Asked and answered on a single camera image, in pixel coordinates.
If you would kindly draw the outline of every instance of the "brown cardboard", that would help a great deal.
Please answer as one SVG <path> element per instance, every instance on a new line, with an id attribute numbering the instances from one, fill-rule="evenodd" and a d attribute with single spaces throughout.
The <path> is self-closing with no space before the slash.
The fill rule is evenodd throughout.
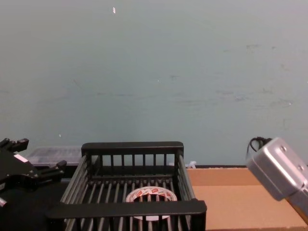
<path id="1" fill-rule="evenodd" d="M 286 200 L 274 200 L 246 168 L 188 170 L 194 193 L 207 205 L 209 231 L 303 231 L 307 224 Z"/>

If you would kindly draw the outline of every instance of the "black table surface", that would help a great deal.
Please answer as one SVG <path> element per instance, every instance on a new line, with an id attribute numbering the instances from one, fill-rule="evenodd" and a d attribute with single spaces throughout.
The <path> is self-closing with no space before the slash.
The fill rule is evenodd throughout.
<path id="1" fill-rule="evenodd" d="M 13 189 L 0 193 L 8 202 L 0 207 L 0 231 L 46 231 L 45 212 L 59 203 L 68 183 L 54 183 L 36 191 Z"/>

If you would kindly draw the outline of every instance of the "black plastic basket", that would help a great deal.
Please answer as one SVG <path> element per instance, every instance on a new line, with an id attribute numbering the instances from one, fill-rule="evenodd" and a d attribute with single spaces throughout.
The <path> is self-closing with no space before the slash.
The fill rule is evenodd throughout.
<path id="1" fill-rule="evenodd" d="M 49 230 L 204 231 L 206 205 L 195 199 L 183 149 L 181 142 L 84 144 L 61 203 L 47 213 Z M 167 165 L 170 157 L 174 166 Z M 129 192 L 143 186 L 167 188 L 178 200 L 144 196 L 125 202 Z M 147 216 L 159 219 L 147 221 Z"/>

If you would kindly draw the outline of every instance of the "wall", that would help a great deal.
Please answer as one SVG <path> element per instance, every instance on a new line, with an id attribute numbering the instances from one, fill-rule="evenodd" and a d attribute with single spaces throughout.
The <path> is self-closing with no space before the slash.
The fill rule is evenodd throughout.
<path id="1" fill-rule="evenodd" d="M 0 0 L 1 137 L 182 141 L 244 164 L 250 138 L 306 161 L 308 3 Z"/>

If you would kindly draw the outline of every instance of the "tape roll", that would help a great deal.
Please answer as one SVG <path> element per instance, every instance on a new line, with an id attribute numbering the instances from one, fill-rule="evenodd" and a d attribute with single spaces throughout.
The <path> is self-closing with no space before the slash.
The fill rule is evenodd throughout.
<path id="1" fill-rule="evenodd" d="M 144 196 L 144 195 L 159 195 L 167 198 L 169 201 L 177 201 L 177 196 L 170 190 L 161 188 L 161 187 L 155 187 L 155 186 L 147 186 L 135 189 L 126 197 L 126 202 L 134 202 L 136 198 Z M 142 217 L 134 217 L 136 219 L 142 220 Z M 158 216 L 146 216 L 147 221 L 157 221 Z"/>

